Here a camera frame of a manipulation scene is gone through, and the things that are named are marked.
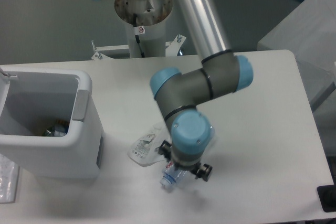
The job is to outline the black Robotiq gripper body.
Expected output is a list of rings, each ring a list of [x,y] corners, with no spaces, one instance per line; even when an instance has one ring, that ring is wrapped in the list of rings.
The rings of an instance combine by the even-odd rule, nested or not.
[[[176,169],[187,170],[194,174],[195,176],[199,176],[199,171],[201,167],[201,156],[171,156],[167,160],[172,162]]]

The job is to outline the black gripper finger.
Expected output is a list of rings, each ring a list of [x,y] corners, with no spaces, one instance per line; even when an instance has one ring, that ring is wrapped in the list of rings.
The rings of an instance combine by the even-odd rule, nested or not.
[[[159,149],[158,149],[158,154],[159,155],[163,155],[164,158],[170,162],[171,159],[171,144],[167,141],[164,140],[162,142],[162,144],[160,145]]]
[[[212,173],[212,166],[209,164],[199,164],[195,170],[195,178],[207,182]]]

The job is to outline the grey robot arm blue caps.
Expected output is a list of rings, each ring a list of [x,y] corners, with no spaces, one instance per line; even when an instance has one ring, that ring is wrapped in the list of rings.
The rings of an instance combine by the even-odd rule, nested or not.
[[[173,162],[175,169],[208,181],[212,167],[202,164],[201,158],[212,130],[197,106],[248,87],[253,81],[253,68],[246,57],[232,52],[212,0],[178,2],[202,66],[184,74],[170,67],[152,76],[150,87],[171,136],[170,141],[163,141],[158,153]],[[164,52],[159,24],[171,13],[172,0],[115,0],[114,7],[130,26],[131,56],[157,57]]]

